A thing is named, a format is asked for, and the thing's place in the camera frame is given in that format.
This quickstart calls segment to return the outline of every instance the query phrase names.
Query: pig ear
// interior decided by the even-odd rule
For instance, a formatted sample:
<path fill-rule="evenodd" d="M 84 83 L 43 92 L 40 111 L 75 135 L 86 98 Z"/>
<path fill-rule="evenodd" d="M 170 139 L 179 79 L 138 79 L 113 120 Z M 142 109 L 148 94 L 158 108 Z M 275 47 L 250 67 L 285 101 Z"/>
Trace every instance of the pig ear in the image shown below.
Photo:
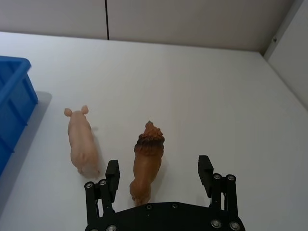
<path fill-rule="evenodd" d="M 87 107 L 86 105 L 82 106 L 82 108 L 81 108 L 81 113 L 85 115 L 85 114 L 87 114 L 88 112 L 89 112 L 88 107 Z"/>
<path fill-rule="evenodd" d="M 69 108 L 65 108 L 64 109 L 64 115 L 66 115 L 67 117 L 71 117 L 72 115 L 72 110 Z"/>

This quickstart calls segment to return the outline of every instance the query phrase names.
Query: pink toy pig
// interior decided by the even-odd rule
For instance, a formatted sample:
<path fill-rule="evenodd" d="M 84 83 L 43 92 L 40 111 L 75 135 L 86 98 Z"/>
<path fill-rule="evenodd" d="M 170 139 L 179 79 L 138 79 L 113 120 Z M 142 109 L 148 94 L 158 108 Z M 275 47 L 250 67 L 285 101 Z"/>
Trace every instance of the pink toy pig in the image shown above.
<path fill-rule="evenodd" d="M 97 178 L 100 174 L 99 157 L 92 129 L 85 114 L 89 112 L 87 106 L 81 111 L 72 112 L 65 108 L 64 115 L 71 117 L 68 123 L 68 137 L 71 144 L 71 160 L 78 172 L 86 178 Z"/>

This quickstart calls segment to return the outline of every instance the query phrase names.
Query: blue crate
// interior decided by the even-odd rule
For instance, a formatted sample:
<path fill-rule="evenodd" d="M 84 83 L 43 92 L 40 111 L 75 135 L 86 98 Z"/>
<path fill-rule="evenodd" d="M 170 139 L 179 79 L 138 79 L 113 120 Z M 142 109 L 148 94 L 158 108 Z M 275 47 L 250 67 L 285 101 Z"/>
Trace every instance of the blue crate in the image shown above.
<path fill-rule="evenodd" d="M 27 59 L 0 56 L 0 175 L 38 103 L 30 67 Z"/>

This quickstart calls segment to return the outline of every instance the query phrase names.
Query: pig figurine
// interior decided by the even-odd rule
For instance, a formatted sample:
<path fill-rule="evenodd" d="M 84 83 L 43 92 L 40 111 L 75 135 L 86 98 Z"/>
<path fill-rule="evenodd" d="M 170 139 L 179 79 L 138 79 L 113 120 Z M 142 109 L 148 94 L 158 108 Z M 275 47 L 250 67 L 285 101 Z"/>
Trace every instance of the pig figurine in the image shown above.
<path fill-rule="evenodd" d="M 162 163 L 164 141 L 163 133 L 149 121 L 135 145 L 135 179 L 129 187 L 136 206 L 148 203 L 151 198 L 151 183 Z"/>
<path fill-rule="evenodd" d="M 78 172 L 86 178 L 98 178 L 99 157 L 92 129 L 85 114 L 89 112 L 85 105 L 81 111 L 72 112 L 65 108 L 64 115 L 71 117 L 68 123 L 68 137 L 71 145 L 71 160 Z"/>

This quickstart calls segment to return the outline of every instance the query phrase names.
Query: white wall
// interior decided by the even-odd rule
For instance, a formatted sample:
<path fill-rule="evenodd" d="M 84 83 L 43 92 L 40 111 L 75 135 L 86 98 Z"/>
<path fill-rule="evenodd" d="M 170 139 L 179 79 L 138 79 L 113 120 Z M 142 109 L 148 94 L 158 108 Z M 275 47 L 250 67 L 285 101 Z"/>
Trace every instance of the white wall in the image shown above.
<path fill-rule="evenodd" d="M 266 50 L 294 0 L 108 0 L 110 39 Z"/>
<path fill-rule="evenodd" d="M 268 62 L 308 109 L 308 0 L 304 0 Z"/>
<path fill-rule="evenodd" d="M 105 39 L 105 1 L 0 0 L 0 31 Z"/>

